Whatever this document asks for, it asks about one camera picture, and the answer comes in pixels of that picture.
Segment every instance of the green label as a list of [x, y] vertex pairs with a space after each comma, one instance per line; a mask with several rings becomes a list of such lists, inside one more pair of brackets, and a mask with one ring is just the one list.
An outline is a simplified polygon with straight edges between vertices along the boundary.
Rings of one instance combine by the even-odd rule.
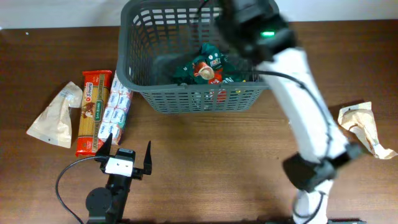
[[102, 100], [97, 100], [97, 102], [95, 103], [95, 122], [100, 122], [102, 120], [102, 104]]

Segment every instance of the snack package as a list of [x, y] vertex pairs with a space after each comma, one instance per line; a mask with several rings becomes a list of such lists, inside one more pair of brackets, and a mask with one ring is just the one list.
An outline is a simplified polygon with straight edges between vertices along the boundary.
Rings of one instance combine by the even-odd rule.
[[115, 72], [111, 96], [104, 112], [103, 121], [99, 129], [98, 138], [105, 142], [112, 133], [112, 144], [119, 145], [121, 135], [126, 124], [127, 113], [132, 100], [132, 91], [124, 87]]
[[108, 104], [112, 72], [108, 70], [83, 72], [85, 89], [81, 102], [76, 156], [95, 155], [104, 144], [98, 139], [105, 105]]
[[79, 108], [82, 94], [80, 87], [69, 82], [33, 122], [26, 134], [56, 146], [70, 148], [72, 124], [69, 107]]

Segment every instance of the brown wooden table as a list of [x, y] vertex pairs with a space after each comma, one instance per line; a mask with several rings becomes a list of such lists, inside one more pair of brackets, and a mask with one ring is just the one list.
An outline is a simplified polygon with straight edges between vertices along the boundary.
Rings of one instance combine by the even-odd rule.
[[[293, 25], [328, 105], [372, 101], [382, 145], [398, 150], [398, 22]], [[0, 223], [76, 223], [54, 193], [59, 172], [76, 160], [76, 144], [55, 147], [25, 131], [66, 82], [82, 86], [81, 71], [115, 69], [118, 30], [0, 31]], [[74, 117], [74, 133], [77, 122]], [[281, 162], [297, 147], [270, 91], [244, 113], [180, 115], [159, 114], [136, 94], [122, 147], [137, 152], [139, 166], [148, 140], [153, 174], [132, 183], [126, 218], [238, 222], [290, 216], [295, 189]], [[396, 223], [397, 159], [366, 156], [343, 169], [328, 216]], [[85, 198], [106, 180], [98, 164], [87, 162], [65, 174], [60, 193], [86, 220]]]

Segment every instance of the white wall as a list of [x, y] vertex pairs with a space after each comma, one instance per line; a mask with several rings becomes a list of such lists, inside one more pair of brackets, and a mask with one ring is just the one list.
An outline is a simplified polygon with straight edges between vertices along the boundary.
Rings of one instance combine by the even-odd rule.
[[[290, 21], [398, 19], [398, 0], [276, 1]], [[0, 27], [118, 26], [126, 2], [128, 0], [0, 0]]]

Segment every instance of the crumpled paper bag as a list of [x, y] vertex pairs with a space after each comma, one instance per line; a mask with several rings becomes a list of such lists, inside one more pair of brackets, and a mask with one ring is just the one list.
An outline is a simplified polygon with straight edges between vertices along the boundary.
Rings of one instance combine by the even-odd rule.
[[391, 149], [384, 149], [379, 143], [372, 102], [340, 109], [337, 122], [346, 130], [354, 133], [374, 157], [391, 159], [398, 155]]

